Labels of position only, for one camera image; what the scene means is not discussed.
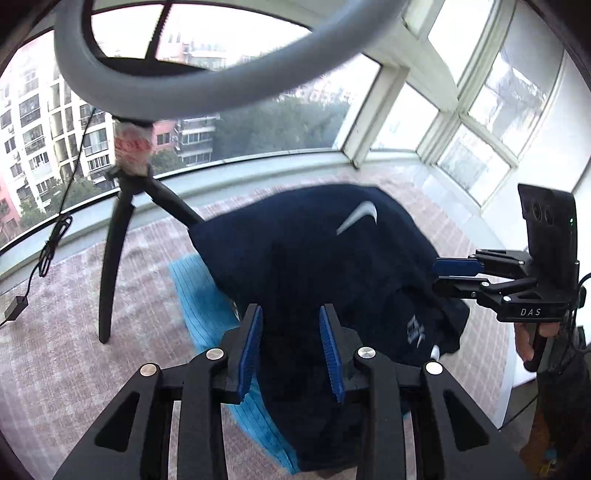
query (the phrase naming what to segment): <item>power adapter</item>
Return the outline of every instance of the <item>power adapter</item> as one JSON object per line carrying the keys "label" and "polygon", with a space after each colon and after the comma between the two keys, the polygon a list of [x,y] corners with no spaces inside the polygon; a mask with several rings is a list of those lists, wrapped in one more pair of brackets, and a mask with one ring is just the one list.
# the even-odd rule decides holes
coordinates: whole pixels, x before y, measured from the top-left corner
{"label": "power adapter", "polygon": [[14,300],[11,302],[11,304],[4,312],[5,320],[2,323],[4,324],[5,322],[13,322],[14,320],[16,320],[17,317],[25,308],[27,308],[28,305],[29,301],[27,300],[27,297],[20,295],[14,297]]}

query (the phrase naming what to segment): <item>dark blue towel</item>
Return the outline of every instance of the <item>dark blue towel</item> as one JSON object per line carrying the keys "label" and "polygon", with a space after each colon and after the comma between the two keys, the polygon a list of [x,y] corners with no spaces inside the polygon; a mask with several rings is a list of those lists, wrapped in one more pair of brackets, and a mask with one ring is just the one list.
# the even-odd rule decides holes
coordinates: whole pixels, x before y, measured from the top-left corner
{"label": "dark blue towel", "polygon": [[[339,235],[361,204],[373,205]],[[459,346],[469,309],[436,297],[437,257],[404,208],[375,187],[323,185],[276,194],[190,229],[217,286],[241,314],[264,311],[258,379],[265,406],[302,471],[355,463],[362,412],[330,389],[319,308],[391,359],[421,365]]]}

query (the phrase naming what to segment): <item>apartment building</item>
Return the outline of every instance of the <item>apartment building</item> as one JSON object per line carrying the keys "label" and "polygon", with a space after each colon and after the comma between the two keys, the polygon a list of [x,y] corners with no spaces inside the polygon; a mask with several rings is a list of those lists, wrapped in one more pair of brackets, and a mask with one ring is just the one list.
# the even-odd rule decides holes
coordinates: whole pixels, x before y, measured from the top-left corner
{"label": "apartment building", "polygon": [[[72,174],[92,106],[60,75],[53,33],[20,48],[0,79],[0,174],[13,203],[32,198],[40,209],[52,201],[52,185]],[[98,111],[90,120],[78,175],[102,190],[113,188],[104,171],[114,163],[112,117]]]}

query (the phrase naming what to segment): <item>camera lens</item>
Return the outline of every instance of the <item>camera lens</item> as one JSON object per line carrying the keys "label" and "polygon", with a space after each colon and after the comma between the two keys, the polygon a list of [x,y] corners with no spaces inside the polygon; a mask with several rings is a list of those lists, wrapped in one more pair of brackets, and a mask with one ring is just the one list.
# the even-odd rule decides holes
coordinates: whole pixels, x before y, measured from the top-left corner
{"label": "camera lens", "polygon": [[546,223],[548,225],[554,225],[554,215],[552,215],[552,211],[549,208],[544,210],[544,218],[546,219]]}
{"label": "camera lens", "polygon": [[534,218],[539,222],[542,221],[542,209],[540,208],[540,204],[538,202],[534,202],[531,206],[531,211],[534,214]]}

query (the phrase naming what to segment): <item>tripod leg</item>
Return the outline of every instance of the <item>tripod leg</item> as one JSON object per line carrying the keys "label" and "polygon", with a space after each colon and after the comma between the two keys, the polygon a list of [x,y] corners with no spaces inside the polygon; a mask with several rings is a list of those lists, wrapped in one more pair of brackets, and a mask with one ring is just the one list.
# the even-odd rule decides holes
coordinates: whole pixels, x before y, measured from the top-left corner
{"label": "tripod leg", "polygon": [[105,256],[103,257],[103,270],[100,275],[99,340],[101,343],[107,343],[111,336],[111,316],[117,272],[125,242],[125,234],[135,209],[131,203],[132,198],[133,195],[121,190],[109,224]]}
{"label": "tripod leg", "polygon": [[156,205],[166,210],[187,227],[203,222],[203,219],[189,205],[158,180],[147,179],[145,192],[152,197]]}

